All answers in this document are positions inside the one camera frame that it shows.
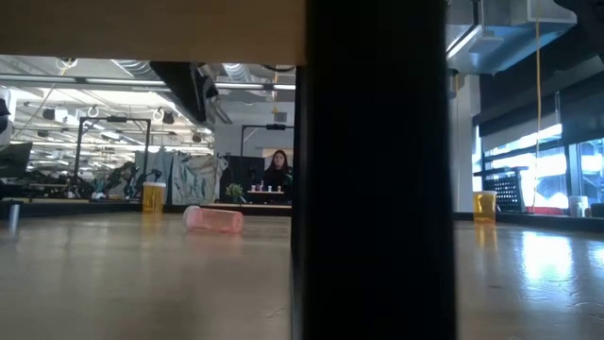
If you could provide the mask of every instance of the ceiling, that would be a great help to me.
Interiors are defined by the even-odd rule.
[[[78,59],[76,63],[52,57],[0,56],[0,74],[56,77],[88,77],[139,79],[135,72],[128,72],[118,60]],[[240,65],[249,74],[240,82],[295,84],[294,72],[276,73],[259,65]],[[207,64],[204,72],[214,81],[232,82],[223,64]],[[192,154],[213,152],[213,125],[196,126],[187,119],[187,113],[163,92],[111,90],[91,86],[66,86],[52,88],[52,83],[0,81],[0,90],[9,91],[16,98],[13,142],[34,142],[30,157],[33,168],[52,168],[73,171],[76,151],[78,118],[124,116],[129,119],[151,119],[150,151],[157,152],[163,145],[167,149]],[[219,91],[218,102],[233,125],[273,123],[272,110],[293,113],[294,91]],[[44,110],[54,110],[55,119],[45,119]],[[175,121],[164,124],[161,116],[172,112]],[[135,151],[144,149],[146,123],[128,120],[126,123],[110,123],[92,118],[85,123],[82,136],[82,163],[84,171],[109,171],[126,161],[134,161]],[[224,124],[216,119],[217,125]],[[193,135],[202,141],[193,141]]]

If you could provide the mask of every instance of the person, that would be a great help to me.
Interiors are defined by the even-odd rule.
[[[271,165],[264,171],[264,190],[270,185],[272,191],[281,191],[289,195],[292,189],[292,167],[287,163],[287,155],[283,150],[275,151]]]

